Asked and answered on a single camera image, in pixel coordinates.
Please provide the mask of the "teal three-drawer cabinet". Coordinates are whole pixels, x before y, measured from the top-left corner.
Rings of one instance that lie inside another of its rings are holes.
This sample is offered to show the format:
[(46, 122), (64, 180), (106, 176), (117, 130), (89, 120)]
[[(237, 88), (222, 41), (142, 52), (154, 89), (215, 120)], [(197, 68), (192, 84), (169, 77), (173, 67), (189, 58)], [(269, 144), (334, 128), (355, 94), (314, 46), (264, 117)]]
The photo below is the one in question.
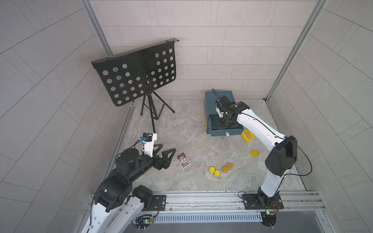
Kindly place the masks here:
[(205, 122), (206, 133), (211, 137), (214, 136), (238, 136), (244, 131), (244, 127), (236, 124), (230, 129), (219, 129), (217, 122), (220, 121), (219, 115), (216, 111), (216, 101), (218, 96), (213, 92), (205, 92), (204, 109), (205, 109)]

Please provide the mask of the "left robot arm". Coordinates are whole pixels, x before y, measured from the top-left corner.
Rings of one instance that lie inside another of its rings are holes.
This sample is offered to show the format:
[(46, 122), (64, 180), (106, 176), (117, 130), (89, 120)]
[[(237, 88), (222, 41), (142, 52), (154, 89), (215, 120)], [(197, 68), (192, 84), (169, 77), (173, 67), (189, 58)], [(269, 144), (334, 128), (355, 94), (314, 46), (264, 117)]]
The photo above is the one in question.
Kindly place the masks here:
[(167, 169), (175, 148), (165, 150), (156, 144), (153, 157), (140, 154), (134, 146), (125, 149), (116, 157), (116, 168), (104, 179), (91, 202), (90, 215), (82, 233), (122, 233), (129, 226), (146, 230), (165, 210), (166, 196), (154, 195), (144, 185), (133, 183), (149, 169)]

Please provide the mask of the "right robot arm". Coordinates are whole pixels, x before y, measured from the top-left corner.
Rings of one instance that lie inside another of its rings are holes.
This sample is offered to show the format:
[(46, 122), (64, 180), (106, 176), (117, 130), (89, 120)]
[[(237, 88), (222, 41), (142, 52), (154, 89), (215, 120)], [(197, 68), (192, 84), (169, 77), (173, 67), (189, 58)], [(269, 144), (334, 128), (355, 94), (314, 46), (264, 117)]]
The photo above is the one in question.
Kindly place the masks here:
[(219, 128), (240, 124), (251, 131), (270, 152), (265, 160), (267, 174), (258, 189), (258, 201), (268, 206), (278, 194), (280, 185), (297, 161), (297, 140), (279, 133), (260, 119), (244, 102), (231, 102), (225, 96), (216, 101)]

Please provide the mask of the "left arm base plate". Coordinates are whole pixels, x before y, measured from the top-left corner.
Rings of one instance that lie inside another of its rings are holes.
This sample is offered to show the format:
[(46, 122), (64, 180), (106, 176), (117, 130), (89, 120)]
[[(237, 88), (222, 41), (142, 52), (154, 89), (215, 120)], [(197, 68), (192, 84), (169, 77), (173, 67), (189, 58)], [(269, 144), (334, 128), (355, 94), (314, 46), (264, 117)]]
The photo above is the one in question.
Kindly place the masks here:
[(150, 202), (150, 206), (148, 208), (144, 207), (143, 211), (151, 211), (151, 212), (156, 212), (157, 210), (164, 211), (166, 203), (167, 203), (166, 195), (153, 195), (152, 201)]

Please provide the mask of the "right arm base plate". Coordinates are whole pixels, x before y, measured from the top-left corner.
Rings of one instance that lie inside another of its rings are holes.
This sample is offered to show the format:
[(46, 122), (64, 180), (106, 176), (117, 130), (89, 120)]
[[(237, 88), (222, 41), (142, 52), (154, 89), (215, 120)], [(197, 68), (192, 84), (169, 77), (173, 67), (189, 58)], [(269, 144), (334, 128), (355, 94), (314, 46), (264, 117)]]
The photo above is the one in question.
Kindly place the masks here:
[(279, 193), (268, 198), (264, 194), (242, 194), (244, 207), (246, 210), (281, 210), (284, 209)]

